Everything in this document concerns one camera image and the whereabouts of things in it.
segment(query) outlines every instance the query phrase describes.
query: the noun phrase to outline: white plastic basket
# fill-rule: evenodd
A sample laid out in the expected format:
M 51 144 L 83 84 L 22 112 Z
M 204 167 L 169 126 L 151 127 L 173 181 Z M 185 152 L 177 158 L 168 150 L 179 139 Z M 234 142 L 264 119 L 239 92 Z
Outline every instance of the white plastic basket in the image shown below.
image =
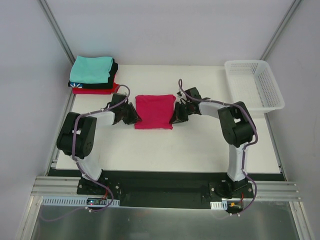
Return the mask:
M 284 108 L 285 101 L 266 61 L 233 60 L 224 67 L 232 103 L 242 101 L 254 114 Z

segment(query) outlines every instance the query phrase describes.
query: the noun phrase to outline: teal folded cloth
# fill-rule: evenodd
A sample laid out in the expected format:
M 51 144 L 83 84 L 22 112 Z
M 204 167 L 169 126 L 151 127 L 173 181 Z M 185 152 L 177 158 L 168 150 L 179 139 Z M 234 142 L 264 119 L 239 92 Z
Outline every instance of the teal folded cloth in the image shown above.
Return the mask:
M 77 56 L 70 72 L 70 82 L 104 84 L 108 82 L 113 58 L 110 56 Z

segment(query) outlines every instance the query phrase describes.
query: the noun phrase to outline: white tabletop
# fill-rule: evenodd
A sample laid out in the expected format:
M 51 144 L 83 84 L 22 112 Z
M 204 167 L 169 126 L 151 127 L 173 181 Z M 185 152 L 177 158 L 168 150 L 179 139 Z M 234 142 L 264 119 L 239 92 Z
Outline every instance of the white tabletop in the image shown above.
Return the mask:
M 129 100 L 135 105 L 137 95 L 175 95 L 180 78 L 184 89 L 196 87 L 203 98 L 230 102 L 222 66 L 120 65 L 115 82 L 130 88 Z M 92 112 L 104 108 L 111 98 L 78 94 L 72 111 Z M 259 141 L 249 147 L 247 171 L 279 173 L 266 120 L 263 116 L 253 120 Z M 188 122 L 174 124 L 173 130 L 141 130 L 120 122 L 109 127 L 99 163 L 104 170 L 220 173 L 228 169 L 229 145 L 219 120 L 209 116 L 191 115 Z M 75 170 L 77 166 L 61 151 L 56 169 Z

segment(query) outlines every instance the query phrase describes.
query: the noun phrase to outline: red folded cloth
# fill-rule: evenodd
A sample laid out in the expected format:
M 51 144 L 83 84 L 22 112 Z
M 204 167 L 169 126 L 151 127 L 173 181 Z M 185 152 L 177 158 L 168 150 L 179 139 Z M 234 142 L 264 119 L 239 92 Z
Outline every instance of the red folded cloth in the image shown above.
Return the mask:
M 134 125 L 135 129 L 172 129 L 169 123 L 174 114 L 176 97 L 171 95 L 138 95 L 135 97 L 136 112 L 142 121 Z
M 116 93 L 116 87 L 118 85 L 119 84 L 113 83 L 112 89 L 86 89 L 86 88 L 74 87 L 74 88 L 72 88 L 72 93 L 73 94 L 100 94 L 100 95 L 112 94 L 112 93 Z

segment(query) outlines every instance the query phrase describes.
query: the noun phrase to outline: white wall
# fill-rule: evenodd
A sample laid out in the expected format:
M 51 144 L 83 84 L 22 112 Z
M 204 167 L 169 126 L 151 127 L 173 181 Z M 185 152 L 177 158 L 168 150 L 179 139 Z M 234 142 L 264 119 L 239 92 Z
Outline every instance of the white wall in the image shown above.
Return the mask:
M 258 59 L 293 0 L 47 0 L 74 56 L 223 66 Z
M 71 64 L 36 0 L 1 0 L 0 36 L 0 239 L 11 240 L 46 168 Z
M 268 58 L 285 101 L 270 114 L 288 179 L 320 239 L 320 1 L 305 0 Z

